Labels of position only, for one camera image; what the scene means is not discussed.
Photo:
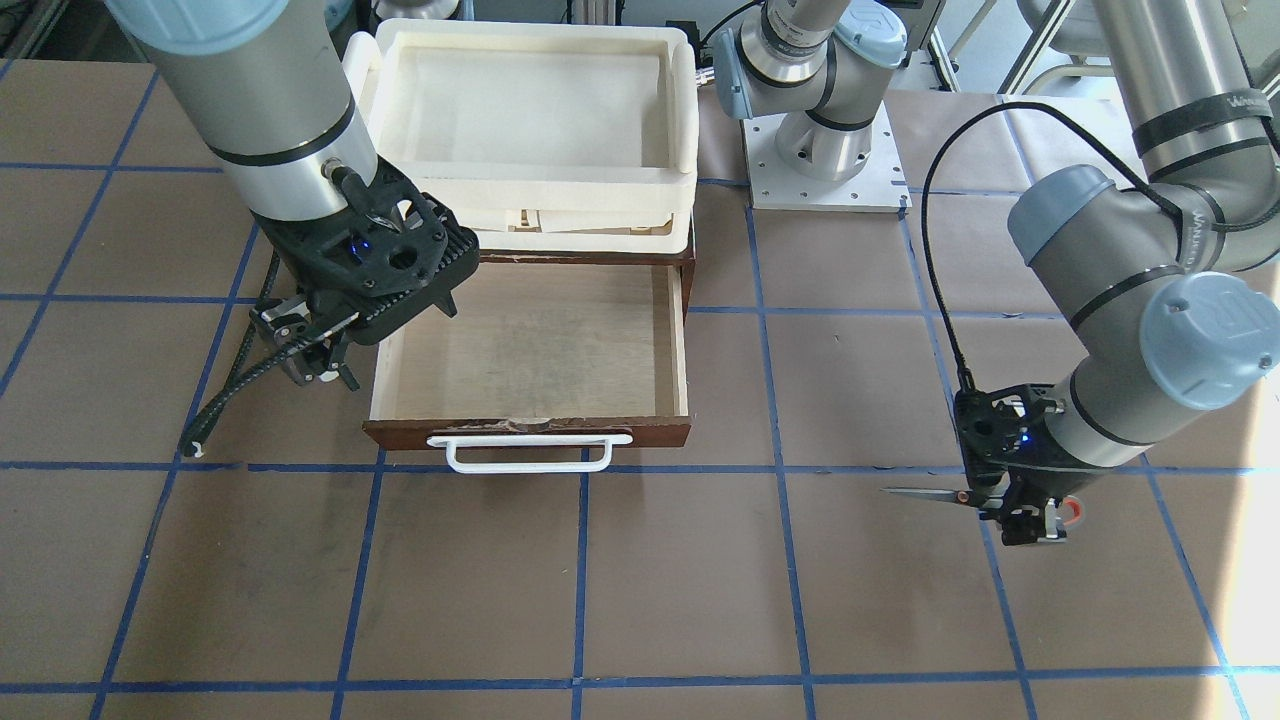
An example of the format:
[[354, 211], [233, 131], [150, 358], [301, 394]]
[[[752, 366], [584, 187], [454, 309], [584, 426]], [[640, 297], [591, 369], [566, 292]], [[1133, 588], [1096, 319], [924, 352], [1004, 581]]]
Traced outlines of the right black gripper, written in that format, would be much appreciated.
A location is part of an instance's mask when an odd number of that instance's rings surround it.
[[259, 301], [252, 307], [251, 318], [259, 337], [275, 351], [289, 343], [312, 341], [306, 348], [297, 348], [276, 364], [297, 386], [306, 386], [315, 379], [312, 366], [325, 366], [326, 383], [340, 380], [348, 391], [360, 389], [360, 383], [346, 361], [349, 341], [343, 340], [346, 328], [358, 319], [358, 311], [339, 307], [332, 313], [314, 313], [307, 299], [296, 295]]

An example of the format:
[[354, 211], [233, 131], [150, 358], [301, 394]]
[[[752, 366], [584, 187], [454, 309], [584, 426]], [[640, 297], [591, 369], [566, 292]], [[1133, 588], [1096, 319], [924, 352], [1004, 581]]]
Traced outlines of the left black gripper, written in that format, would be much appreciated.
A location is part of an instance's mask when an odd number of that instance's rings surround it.
[[1066, 541], [1068, 528], [1073, 524], [1073, 507], [1061, 502], [1071, 492], [1070, 486], [1070, 471], [1002, 468], [986, 502], [986, 510], [998, 510], [995, 520], [1001, 544], [1016, 547], [1039, 541]]

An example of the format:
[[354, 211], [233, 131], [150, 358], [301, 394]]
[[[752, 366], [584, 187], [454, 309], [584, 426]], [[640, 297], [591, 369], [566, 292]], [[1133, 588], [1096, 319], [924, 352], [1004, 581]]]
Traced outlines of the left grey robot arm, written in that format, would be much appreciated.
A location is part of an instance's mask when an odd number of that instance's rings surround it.
[[[884, 488], [975, 509], [1006, 546], [1062, 542], [1074, 493], [1230, 406], [1277, 368], [1277, 306], [1239, 277], [1277, 261], [1277, 138], [1221, 1], [1097, 1], [1114, 73], [1146, 169], [1142, 179], [1079, 124], [1041, 102], [1005, 102], [965, 122], [925, 174], [920, 224], [959, 389], [954, 428], [966, 489]], [[764, 1], [713, 50], [724, 111], [794, 115], [780, 136], [795, 170], [851, 178], [902, 42], [856, 12], [876, 1]], [[1123, 173], [1091, 165], [1036, 182], [1007, 217], [1023, 261], [1087, 356], [1056, 386], [977, 388], [950, 322], [928, 240], [931, 186], [945, 154], [986, 117], [1043, 111]]]

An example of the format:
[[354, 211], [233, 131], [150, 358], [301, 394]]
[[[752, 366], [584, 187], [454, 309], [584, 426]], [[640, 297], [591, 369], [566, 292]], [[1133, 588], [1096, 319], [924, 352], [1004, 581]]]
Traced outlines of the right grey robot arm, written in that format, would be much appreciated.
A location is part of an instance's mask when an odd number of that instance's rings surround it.
[[398, 228], [372, 195], [379, 156], [320, 1], [110, 1], [262, 233], [346, 243]]

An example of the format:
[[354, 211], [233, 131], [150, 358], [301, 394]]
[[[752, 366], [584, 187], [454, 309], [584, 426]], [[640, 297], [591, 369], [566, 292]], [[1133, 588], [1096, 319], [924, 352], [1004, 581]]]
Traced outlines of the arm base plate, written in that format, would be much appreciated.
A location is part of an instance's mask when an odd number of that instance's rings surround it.
[[741, 122], [755, 208], [799, 211], [887, 211], [911, 206], [884, 104], [854, 132], [795, 111]]

